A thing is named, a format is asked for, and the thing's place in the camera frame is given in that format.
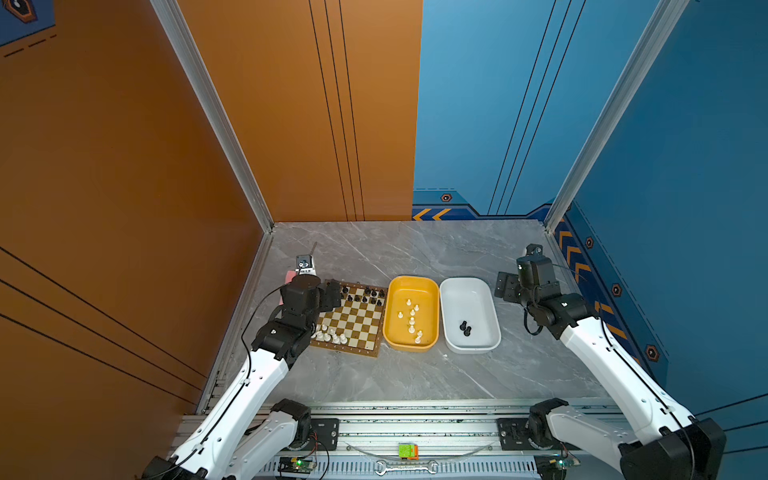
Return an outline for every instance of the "white plastic tray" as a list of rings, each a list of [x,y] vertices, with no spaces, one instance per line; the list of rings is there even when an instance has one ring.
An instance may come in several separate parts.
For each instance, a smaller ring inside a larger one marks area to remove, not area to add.
[[[488,284],[479,278],[448,278],[440,284],[442,326],[448,348],[456,353],[486,353],[502,341],[496,308]],[[459,326],[472,327],[465,336]]]

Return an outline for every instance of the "wooden chessboard frame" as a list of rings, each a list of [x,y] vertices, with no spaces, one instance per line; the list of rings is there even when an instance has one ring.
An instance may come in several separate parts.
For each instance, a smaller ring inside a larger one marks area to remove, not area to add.
[[[361,348],[361,347],[358,347],[358,346],[349,346],[349,342],[346,345],[337,345],[337,344],[331,343],[331,342],[320,342],[320,341],[315,340],[315,339],[312,339],[312,341],[310,342],[310,345],[311,346],[318,346],[320,348],[324,348],[324,349],[328,349],[328,350],[336,350],[338,352],[356,353],[358,355],[363,355],[363,356],[378,357],[379,356],[379,347],[381,346],[382,338],[384,337],[384,333],[383,333],[384,332],[384,328],[383,327],[384,327],[384,317],[385,317],[385,315],[384,315],[385,311],[384,310],[386,308],[386,300],[384,300],[382,302],[383,304],[381,306],[378,306],[378,305],[375,306],[374,310],[367,310],[367,306],[370,305],[370,303],[362,303],[362,302],[354,302],[354,301],[350,302],[350,301],[347,300],[347,296],[350,293],[352,293],[353,289],[363,289],[363,290],[365,290],[367,288],[370,288],[372,290],[377,290],[379,292],[383,290],[384,294],[385,294],[385,298],[386,298],[387,296],[389,296],[388,289],[386,289],[384,287],[380,287],[380,286],[362,285],[361,283],[339,282],[339,284],[342,287],[342,291],[343,291],[345,286],[348,287],[349,288],[349,293],[342,293],[341,306],[339,308],[334,309],[331,312],[321,313],[319,319],[317,320],[317,322],[320,325],[325,324],[325,325],[328,325],[329,328],[337,328],[338,329],[338,327],[337,327],[338,322],[339,321],[346,321],[346,319],[349,317],[349,314],[351,313],[351,309],[359,308],[358,306],[353,306],[355,303],[358,303],[359,305],[366,305],[366,311],[370,311],[372,313],[380,313],[380,315],[381,315],[378,319],[374,319],[373,317],[371,317],[371,325],[370,326],[375,326],[376,327],[376,337],[373,340],[373,349],[368,350],[366,348]],[[349,313],[344,313],[343,310],[345,308],[349,308],[350,312]],[[333,314],[334,313],[338,313],[339,314],[338,315],[339,318],[334,319],[333,318]]]

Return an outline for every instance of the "orange wall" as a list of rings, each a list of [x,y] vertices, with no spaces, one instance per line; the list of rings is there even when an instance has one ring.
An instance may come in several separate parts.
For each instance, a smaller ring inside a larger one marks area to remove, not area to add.
[[[0,465],[131,478],[194,410],[261,232],[149,2],[55,15],[0,56]]]
[[[275,221],[407,220],[420,0],[182,0]]]

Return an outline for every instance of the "hexagon emblem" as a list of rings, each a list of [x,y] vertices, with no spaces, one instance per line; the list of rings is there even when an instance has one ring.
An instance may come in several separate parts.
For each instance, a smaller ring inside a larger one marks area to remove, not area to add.
[[[645,347],[645,356],[651,361],[651,362],[658,362],[659,361],[659,349],[656,348],[656,346],[648,345]]]
[[[2,0],[2,6],[24,23],[38,19],[32,0]]]

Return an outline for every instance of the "plastic container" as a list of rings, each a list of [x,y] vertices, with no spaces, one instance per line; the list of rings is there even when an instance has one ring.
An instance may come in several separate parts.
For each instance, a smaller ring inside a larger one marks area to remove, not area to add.
[[[415,312],[414,333],[409,333],[411,310]],[[431,349],[440,337],[440,289],[434,280],[423,276],[398,276],[389,283],[384,316],[384,339],[395,350],[422,353]],[[416,333],[422,331],[421,343]]]
[[[448,278],[440,284],[442,327],[448,348],[456,353],[486,353],[502,341],[488,284],[479,278]],[[469,336],[459,326],[472,327]]]

